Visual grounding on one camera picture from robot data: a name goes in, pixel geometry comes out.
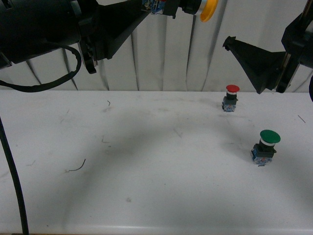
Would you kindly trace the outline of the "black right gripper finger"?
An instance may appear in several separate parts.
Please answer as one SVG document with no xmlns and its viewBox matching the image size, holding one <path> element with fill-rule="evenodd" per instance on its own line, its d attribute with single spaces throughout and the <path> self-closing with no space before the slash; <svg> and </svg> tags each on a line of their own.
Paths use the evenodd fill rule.
<svg viewBox="0 0 313 235">
<path fill-rule="evenodd" d="M 270 52 L 230 36 L 223 47 L 235 56 L 258 94 L 274 89 L 282 71 L 285 52 Z"/>
</svg>

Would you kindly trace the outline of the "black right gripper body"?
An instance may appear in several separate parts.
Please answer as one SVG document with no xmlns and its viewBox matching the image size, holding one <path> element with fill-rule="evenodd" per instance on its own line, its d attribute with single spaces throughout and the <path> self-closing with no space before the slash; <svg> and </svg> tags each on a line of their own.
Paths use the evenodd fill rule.
<svg viewBox="0 0 313 235">
<path fill-rule="evenodd" d="M 285 29 L 281 40 L 286 55 L 276 91 L 284 93 L 300 65 L 313 67 L 313 11 L 303 12 Z"/>
</svg>

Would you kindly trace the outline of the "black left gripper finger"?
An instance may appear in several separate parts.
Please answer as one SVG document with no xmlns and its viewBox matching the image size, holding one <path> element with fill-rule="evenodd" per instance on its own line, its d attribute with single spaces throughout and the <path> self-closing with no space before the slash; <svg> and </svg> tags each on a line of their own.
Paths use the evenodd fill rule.
<svg viewBox="0 0 313 235">
<path fill-rule="evenodd" d="M 112 59 L 136 27 L 150 14 L 142 1 L 99 5 L 96 11 L 96 59 Z"/>
</svg>

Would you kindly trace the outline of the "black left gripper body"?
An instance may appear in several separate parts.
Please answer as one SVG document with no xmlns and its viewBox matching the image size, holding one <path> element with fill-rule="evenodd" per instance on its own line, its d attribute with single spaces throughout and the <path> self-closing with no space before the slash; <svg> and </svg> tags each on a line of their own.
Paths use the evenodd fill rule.
<svg viewBox="0 0 313 235">
<path fill-rule="evenodd" d="M 100 14 L 88 14 L 78 22 L 81 34 L 79 49 L 88 73 L 96 73 L 98 61 L 107 55 L 107 34 L 103 19 Z"/>
</svg>

